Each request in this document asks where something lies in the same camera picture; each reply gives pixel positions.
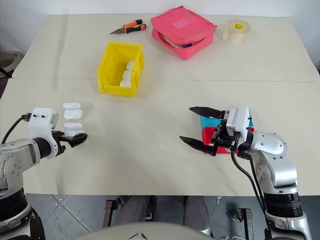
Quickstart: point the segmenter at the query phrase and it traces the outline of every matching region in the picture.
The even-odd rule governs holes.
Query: white wall
[[[208,15],[292,17],[320,65],[320,0],[0,0],[0,46],[26,52],[47,15],[161,13],[179,5]]]

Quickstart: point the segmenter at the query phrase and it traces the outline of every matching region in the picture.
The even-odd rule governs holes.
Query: pink pouch
[[[184,60],[214,40],[217,25],[179,6],[151,18],[152,36]]]

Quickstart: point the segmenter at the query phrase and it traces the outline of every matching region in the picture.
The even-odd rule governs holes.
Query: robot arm
[[[286,142],[276,133],[255,131],[252,135],[247,152],[252,155],[269,224],[274,229],[298,231],[311,240],[298,194],[297,171],[288,157]]]
[[[288,157],[284,139],[276,133],[248,131],[251,120],[248,106],[225,111],[208,107],[192,107],[190,110],[201,116],[221,119],[221,124],[213,132],[209,146],[193,138],[180,138],[212,156],[221,146],[231,149],[232,155],[238,150],[238,157],[252,160],[257,185],[263,192],[261,200],[268,228],[297,231],[306,240],[311,240],[307,216],[302,211],[298,195],[297,171]]]
[[[29,138],[4,143],[0,146],[0,234],[24,222],[29,222],[32,207],[23,190],[23,172],[37,165],[42,158],[62,154],[66,147],[83,143],[87,134],[64,136],[54,131],[59,115],[50,108],[35,108],[27,114]]]

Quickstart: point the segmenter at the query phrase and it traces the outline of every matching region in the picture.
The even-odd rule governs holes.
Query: table surface
[[[14,78],[96,79],[109,41],[143,44],[146,81],[319,82],[319,74],[290,18],[204,15],[218,25],[214,42],[184,61],[151,36],[149,14],[50,15],[13,73]],[[244,44],[222,40],[226,23],[240,18],[251,26]],[[148,28],[109,34],[143,19]]]
[[[136,97],[98,92],[95,79],[9,79],[0,100],[0,136],[34,107],[79,102],[87,141],[43,159],[23,175],[28,193],[79,195],[253,196],[229,155],[211,157],[179,135],[201,139],[200,117],[189,107],[220,110],[250,105],[256,130],[288,144],[301,195],[319,195],[319,82],[141,81]],[[67,122],[60,117],[57,130]],[[28,136],[22,122],[9,136]],[[240,164],[250,170],[247,160]]]

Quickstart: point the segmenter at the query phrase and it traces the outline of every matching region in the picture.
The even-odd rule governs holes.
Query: masking tape
[[[242,44],[250,31],[250,25],[240,19],[232,19],[226,23],[223,40],[231,45]]]

